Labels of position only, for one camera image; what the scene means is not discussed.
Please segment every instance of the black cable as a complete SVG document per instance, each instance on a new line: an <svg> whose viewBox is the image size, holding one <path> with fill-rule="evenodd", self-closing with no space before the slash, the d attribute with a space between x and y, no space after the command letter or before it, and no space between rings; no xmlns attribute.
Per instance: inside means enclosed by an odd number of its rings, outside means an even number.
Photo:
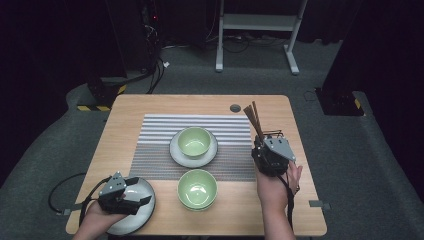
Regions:
<svg viewBox="0 0 424 240"><path fill-rule="evenodd" d="M215 12L213 13L213 21L212 21L212 26L211 26L211 30L209 31L209 34L206 36L206 42L208 41L208 38L211 36L213 28L215 26L215 20L216 20L216 16L218 15L218 0L215 0Z"/></svg>
<svg viewBox="0 0 424 240"><path fill-rule="evenodd" d="M216 51L218 42L206 42L205 50L206 51Z"/></svg>
<svg viewBox="0 0 424 240"><path fill-rule="evenodd" d="M153 93L156 86L159 84L160 80L162 79L163 74L165 73L165 66L164 66L163 60L161 58L159 58L158 60L161 61L161 63L162 63L162 71L160 70L159 64L156 63L156 66L157 66L157 69L158 69L158 76L157 76L157 79L156 79L154 84L153 84L154 77L152 77L152 81L150 83L150 89L149 89L149 91L147 91L146 94L152 94Z"/></svg>
<svg viewBox="0 0 424 240"><path fill-rule="evenodd" d="M137 76L137 77L134 77L134 78L131 78L131 79L127 79L125 81L121 81L121 82L108 82L108 81L104 81L103 83L105 85L107 85L107 86L121 86L121 85L123 86L123 85L127 85L127 84L130 84L130 83L133 83L133 82L137 82L137 81L143 80L143 79L147 78L150 75L151 75L151 73L149 71L147 71L147 73L143 73L140 76Z"/></svg>
<svg viewBox="0 0 424 240"><path fill-rule="evenodd" d="M53 211L55 211L56 213L58 213L58 214L63 214L63 212L64 212L64 210L60 210L60 209L58 209L58 208L56 208L56 207L54 207L53 206L53 204L52 204L52 196L53 196L53 193L54 193L54 191L60 186L60 185L62 185L64 182L66 182L66 181L68 181L69 179L71 179L71 178L74 178L74 177L78 177L78 176L82 176L82 175L85 175L86 173L84 172L84 173L77 173L77 174L74 174L74 175L72 175L72 176L70 176L70 177L68 177L68 178L66 178L66 179L64 179L64 180L62 180L62 181L60 181L51 191L50 191L50 194L49 194L49 199L48 199L48 203L49 203L49 207L50 207L50 209L51 210L53 210Z"/></svg>
<svg viewBox="0 0 424 240"><path fill-rule="evenodd" d="M252 39L252 40L249 40L250 41L250 46L254 46L254 47L272 47L272 46L278 46L278 45L281 45L281 44L286 43L288 39L274 38L274 39L268 39L268 40L271 40L270 43L255 43L255 41L261 41L261 40L263 40L263 39ZM274 44L274 42L276 42L277 40L284 40L284 41Z"/></svg>
<svg viewBox="0 0 424 240"><path fill-rule="evenodd" d="M246 51L250 46L249 40L246 37L243 37L243 36L241 37L241 39L238 39L238 38L228 38L228 39L232 40L235 43L245 43L245 42L247 43L244 46L244 48L239 50L239 51L233 51L233 50L230 50L228 48L225 48L224 46L222 47L222 49L224 49L225 51L230 52L230 53L242 53L242 52Z"/></svg>

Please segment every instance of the hand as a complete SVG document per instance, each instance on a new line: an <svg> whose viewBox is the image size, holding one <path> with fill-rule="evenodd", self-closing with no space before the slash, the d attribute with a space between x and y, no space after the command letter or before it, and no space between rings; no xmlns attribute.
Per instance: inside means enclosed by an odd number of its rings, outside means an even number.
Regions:
<svg viewBox="0 0 424 240"><path fill-rule="evenodd" d="M74 240L93 240L105 233L113 224L124 219L125 214L109 214L102 210L97 201L93 202L74 236Z"/></svg>
<svg viewBox="0 0 424 240"><path fill-rule="evenodd" d="M283 179L286 181L288 179L293 194L296 194L302 169L302 166L296 167L294 162L289 161L287 172L282 175ZM296 239L285 213L288 204L286 187L277 177L268 177L259 172L257 167L255 167L255 171L265 239Z"/></svg>
<svg viewBox="0 0 424 240"><path fill-rule="evenodd" d="M285 209L287 206L287 191L286 187L277 177L268 177L256 170L256 183L259 199L261 204L274 209ZM293 161L289 161L287 172L282 175L282 178L288 183L293 194L296 194L296 188L299 186L299 179L302 175L303 167L297 167Z"/></svg>

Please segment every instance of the white saucer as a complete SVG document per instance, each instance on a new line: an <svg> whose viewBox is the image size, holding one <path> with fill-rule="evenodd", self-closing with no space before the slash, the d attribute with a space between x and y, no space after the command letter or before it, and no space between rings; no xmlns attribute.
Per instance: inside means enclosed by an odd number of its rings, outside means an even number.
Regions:
<svg viewBox="0 0 424 240"><path fill-rule="evenodd" d="M107 233L121 236L130 234L140 229L149 221L155 209L155 192L152 186L144 179L139 178L138 183L130 185L125 189L125 199L131 201L140 201L140 199L152 196L150 202L138 209L136 215L129 215L121 221L112 225Z"/></svg>
<svg viewBox="0 0 424 240"><path fill-rule="evenodd" d="M180 136L180 132L174 135L174 137L171 140L171 143L169 144L169 151L171 152L171 157L180 165L188 168L198 168L202 167L206 164L208 164L212 159L215 157L216 153L218 152L218 141L216 140L215 136L211 133L211 146L209 147L209 150L203 154L202 156L192 159L189 158L187 155L182 153L178 147L178 137Z"/></svg>

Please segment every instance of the gray carpet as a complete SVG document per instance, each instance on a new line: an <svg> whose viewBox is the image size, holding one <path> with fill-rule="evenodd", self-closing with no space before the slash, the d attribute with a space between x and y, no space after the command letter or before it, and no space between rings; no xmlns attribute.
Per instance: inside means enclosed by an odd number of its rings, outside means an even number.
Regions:
<svg viewBox="0 0 424 240"><path fill-rule="evenodd" d="M322 113L313 91L322 86L338 48L296 43L298 76L291 75L281 45L224 52L222 73L214 71L215 51L164 49L161 57L170 65L154 94L287 95L318 196L331 206L324 211L327 234L314 239L424 239L423 204L386 144L366 95L355 93L366 116ZM143 94L149 85L150 79L131 83L125 94ZM71 239L68 218L51 211L47 200L58 182L88 169L107 121L108 112L76 110L85 89L68 94L69 111L34 141L1 188L0 239ZM53 204L70 207L82 180L61 185Z"/></svg>

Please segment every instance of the light green ceramic bowl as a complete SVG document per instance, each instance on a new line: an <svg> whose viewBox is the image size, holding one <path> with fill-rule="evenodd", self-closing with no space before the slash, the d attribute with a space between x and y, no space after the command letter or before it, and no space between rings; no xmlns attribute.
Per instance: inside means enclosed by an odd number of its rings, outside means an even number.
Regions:
<svg viewBox="0 0 424 240"><path fill-rule="evenodd" d="M206 153L211 145L209 132L200 127L189 127L181 131L178 147L189 157L198 157Z"/></svg>
<svg viewBox="0 0 424 240"><path fill-rule="evenodd" d="M215 200L218 185L207 171L194 169L186 172L178 182L178 198L190 210L200 211L208 208Z"/></svg>

